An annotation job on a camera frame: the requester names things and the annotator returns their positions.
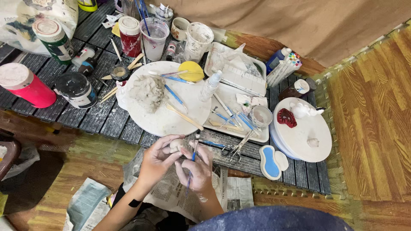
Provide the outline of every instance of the brown fabric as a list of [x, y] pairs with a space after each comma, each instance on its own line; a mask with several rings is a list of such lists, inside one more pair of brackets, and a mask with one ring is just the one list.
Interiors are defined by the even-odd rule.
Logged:
[[[161, 0], [146, 0], [146, 4]], [[275, 39], [329, 67], [411, 18], [411, 0], [168, 0], [189, 21]]]

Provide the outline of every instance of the blue-white container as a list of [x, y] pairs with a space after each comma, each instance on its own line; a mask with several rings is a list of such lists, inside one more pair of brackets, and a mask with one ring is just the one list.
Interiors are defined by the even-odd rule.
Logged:
[[271, 56], [271, 58], [267, 61], [266, 67], [267, 67], [267, 75], [276, 67], [279, 65], [280, 60], [284, 60], [286, 56], [288, 56], [292, 50], [288, 47], [284, 47], [281, 50], [277, 50], [277, 52], [274, 53], [274, 55]]

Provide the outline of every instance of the white round board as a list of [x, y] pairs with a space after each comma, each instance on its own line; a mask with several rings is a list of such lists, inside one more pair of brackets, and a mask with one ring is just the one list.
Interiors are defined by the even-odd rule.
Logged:
[[[277, 122], [278, 112], [285, 108], [291, 110], [290, 103], [302, 103], [314, 108], [308, 102], [299, 98], [286, 98], [277, 104], [274, 115], [274, 126], [277, 136], [282, 145], [289, 150], [293, 156], [307, 162], [320, 162], [325, 160], [331, 151], [331, 133], [321, 115], [305, 116], [301, 119], [296, 118], [297, 126], [290, 128], [286, 124], [279, 124]], [[310, 147], [307, 144], [307, 139], [316, 138], [319, 141], [318, 147]]]
[[156, 112], [148, 113], [134, 99], [128, 97], [129, 92], [133, 87], [133, 82], [138, 75], [149, 75], [148, 71], [153, 71], [158, 74], [171, 73], [178, 71], [179, 63], [169, 61], [158, 61], [144, 65], [137, 69], [127, 81], [125, 98], [127, 101], [128, 112], [133, 121], [146, 132], [156, 136], [166, 136], [168, 134], [184, 134], [188, 135], [197, 130], [197, 128], [188, 121], [181, 118], [176, 113], [166, 109], [165, 105], [168, 102], [177, 111], [191, 118], [198, 124], [202, 125], [207, 120], [211, 109], [211, 99], [203, 103], [198, 99], [201, 88], [204, 86], [204, 81], [198, 81], [194, 85], [178, 82], [175, 80], [165, 79], [167, 86], [183, 101], [188, 109], [188, 114], [184, 107], [164, 89], [165, 97], [162, 104], [157, 108]]

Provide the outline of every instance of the spray bottle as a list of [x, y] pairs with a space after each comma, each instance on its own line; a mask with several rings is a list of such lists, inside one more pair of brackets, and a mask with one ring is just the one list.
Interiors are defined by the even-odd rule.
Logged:
[[217, 71], [210, 78], [205, 81], [203, 88], [200, 91], [199, 100], [202, 102], [207, 102], [208, 99], [217, 91], [218, 84], [221, 79], [221, 71]]

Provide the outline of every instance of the red paint jar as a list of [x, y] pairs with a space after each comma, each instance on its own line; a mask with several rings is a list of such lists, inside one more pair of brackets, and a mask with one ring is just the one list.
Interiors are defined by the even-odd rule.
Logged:
[[57, 98], [39, 77], [20, 63], [12, 62], [0, 67], [0, 85], [29, 101], [35, 108], [46, 108], [54, 104]]
[[125, 55], [137, 57], [141, 53], [140, 22], [130, 16], [118, 20], [121, 46]]

